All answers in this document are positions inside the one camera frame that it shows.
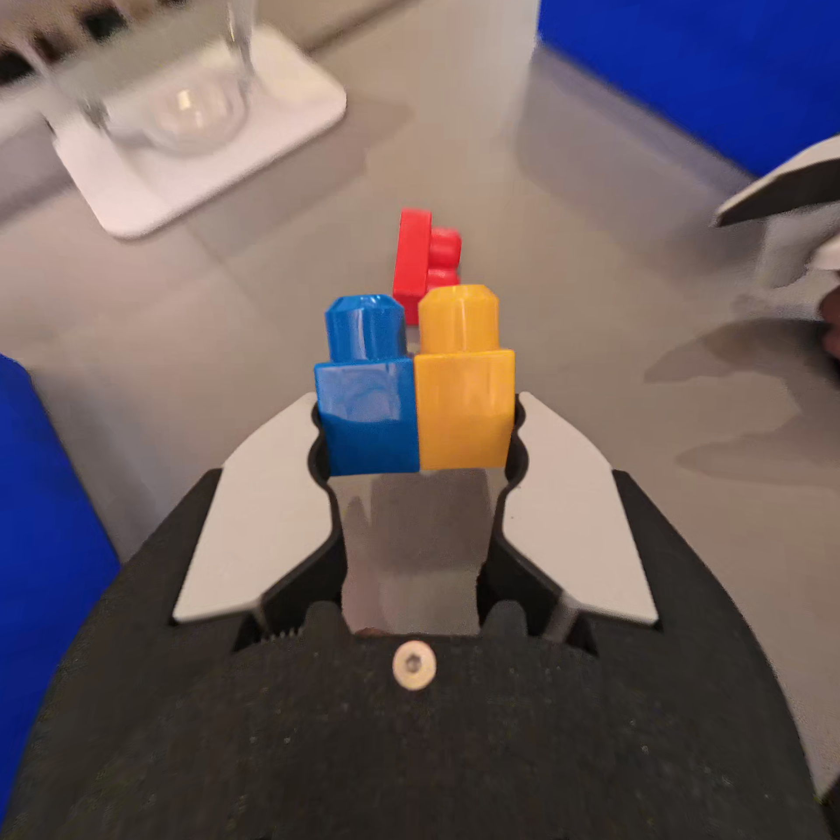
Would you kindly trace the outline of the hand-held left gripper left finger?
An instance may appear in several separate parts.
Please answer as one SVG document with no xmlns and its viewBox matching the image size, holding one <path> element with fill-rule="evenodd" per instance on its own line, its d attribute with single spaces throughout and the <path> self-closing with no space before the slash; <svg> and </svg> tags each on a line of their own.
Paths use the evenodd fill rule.
<svg viewBox="0 0 840 840">
<path fill-rule="evenodd" d="M 347 556 L 312 392 L 224 462 L 172 617 L 249 614 L 268 634 L 301 627 L 310 605 L 342 605 Z"/>
</svg>

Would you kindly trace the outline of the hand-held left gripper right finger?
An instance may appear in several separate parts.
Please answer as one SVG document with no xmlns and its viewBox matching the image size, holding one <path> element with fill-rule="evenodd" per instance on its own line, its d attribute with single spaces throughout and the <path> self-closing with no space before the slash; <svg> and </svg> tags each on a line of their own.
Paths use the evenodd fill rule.
<svg viewBox="0 0 840 840">
<path fill-rule="evenodd" d="M 658 609 L 614 470 L 586 436 L 529 392 L 516 409 L 482 564 L 482 630 L 521 614 L 540 637 L 583 618 L 656 629 Z"/>
</svg>

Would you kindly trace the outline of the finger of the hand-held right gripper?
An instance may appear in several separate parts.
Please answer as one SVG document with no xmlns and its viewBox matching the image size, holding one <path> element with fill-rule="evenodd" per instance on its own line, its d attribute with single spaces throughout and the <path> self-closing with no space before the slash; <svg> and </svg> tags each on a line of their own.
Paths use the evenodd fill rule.
<svg viewBox="0 0 840 840">
<path fill-rule="evenodd" d="M 712 226 L 726 227 L 839 200 L 839 136 L 815 143 L 719 206 Z"/>
<path fill-rule="evenodd" d="M 755 275 L 759 288 L 788 287 L 808 270 L 839 270 L 837 208 L 800 208 L 765 225 Z"/>
</svg>

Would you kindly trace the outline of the blue single-stud toy block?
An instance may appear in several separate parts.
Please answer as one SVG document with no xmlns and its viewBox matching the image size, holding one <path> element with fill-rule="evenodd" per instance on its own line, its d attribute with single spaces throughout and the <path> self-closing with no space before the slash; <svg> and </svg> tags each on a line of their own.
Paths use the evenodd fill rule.
<svg viewBox="0 0 840 840">
<path fill-rule="evenodd" d="M 333 476 L 420 470 L 405 312 L 385 294 L 339 297 L 324 313 L 329 360 L 314 366 Z"/>
</svg>

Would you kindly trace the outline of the blue plastic storage bin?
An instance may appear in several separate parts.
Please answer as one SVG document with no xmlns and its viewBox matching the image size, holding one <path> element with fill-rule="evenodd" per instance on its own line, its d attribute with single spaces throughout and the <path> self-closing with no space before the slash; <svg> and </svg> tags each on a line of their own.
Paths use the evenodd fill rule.
<svg viewBox="0 0 840 840">
<path fill-rule="evenodd" d="M 1 808 L 58 664 L 119 560 L 26 369 L 1 357 Z"/>
<path fill-rule="evenodd" d="M 546 1 L 537 32 L 747 172 L 838 133 L 838 1 Z"/>
</svg>

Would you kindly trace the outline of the yellow single-stud toy block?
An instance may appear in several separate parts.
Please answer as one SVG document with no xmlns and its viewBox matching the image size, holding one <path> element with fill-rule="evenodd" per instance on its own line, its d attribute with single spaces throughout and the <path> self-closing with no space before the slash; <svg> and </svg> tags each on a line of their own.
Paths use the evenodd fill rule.
<svg viewBox="0 0 840 840">
<path fill-rule="evenodd" d="M 484 285 L 431 290 L 414 357 L 421 470 L 500 468 L 516 405 L 516 354 L 501 346 L 497 295 Z"/>
</svg>

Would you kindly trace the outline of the red two-stud toy block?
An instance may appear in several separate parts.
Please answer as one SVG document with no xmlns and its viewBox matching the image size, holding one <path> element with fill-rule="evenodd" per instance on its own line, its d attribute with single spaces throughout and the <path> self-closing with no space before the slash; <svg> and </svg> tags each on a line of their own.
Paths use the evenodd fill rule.
<svg viewBox="0 0 840 840">
<path fill-rule="evenodd" d="M 463 240 L 459 231 L 433 223 L 431 212 L 406 207 L 398 229 L 392 297 L 406 326 L 418 326 L 418 307 L 429 291 L 460 284 Z"/>
</svg>

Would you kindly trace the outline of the grey desk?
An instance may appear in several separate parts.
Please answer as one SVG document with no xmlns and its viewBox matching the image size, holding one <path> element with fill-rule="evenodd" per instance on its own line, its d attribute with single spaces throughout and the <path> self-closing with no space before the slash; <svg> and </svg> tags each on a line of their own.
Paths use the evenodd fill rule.
<svg viewBox="0 0 840 840">
<path fill-rule="evenodd" d="M 312 388 L 336 297 L 391 287 L 402 207 L 464 240 L 518 386 L 628 471 L 838 773 L 838 388 L 751 320 L 746 178 L 534 45 L 534 2 L 265 3 L 345 86 L 333 130 L 149 238 L 105 233 L 43 123 L 2 143 L 2 353 L 34 376 L 121 561 Z"/>
</svg>

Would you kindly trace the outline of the person's right hand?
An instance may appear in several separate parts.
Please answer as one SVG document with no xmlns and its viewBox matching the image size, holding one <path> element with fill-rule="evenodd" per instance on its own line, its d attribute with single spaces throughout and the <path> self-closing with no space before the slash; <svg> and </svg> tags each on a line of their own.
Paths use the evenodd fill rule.
<svg viewBox="0 0 840 840">
<path fill-rule="evenodd" d="M 829 291 L 818 307 L 823 324 L 821 344 L 823 350 L 839 364 L 839 287 Z"/>
</svg>

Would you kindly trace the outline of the white stand with wooden board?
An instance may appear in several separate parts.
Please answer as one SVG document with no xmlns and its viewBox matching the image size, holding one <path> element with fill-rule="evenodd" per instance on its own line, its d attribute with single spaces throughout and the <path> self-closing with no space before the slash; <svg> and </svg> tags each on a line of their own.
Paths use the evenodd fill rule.
<svg viewBox="0 0 840 840">
<path fill-rule="evenodd" d="M 333 129 L 342 85 L 270 2 L 2 2 L 2 218 L 75 186 L 152 234 Z"/>
</svg>

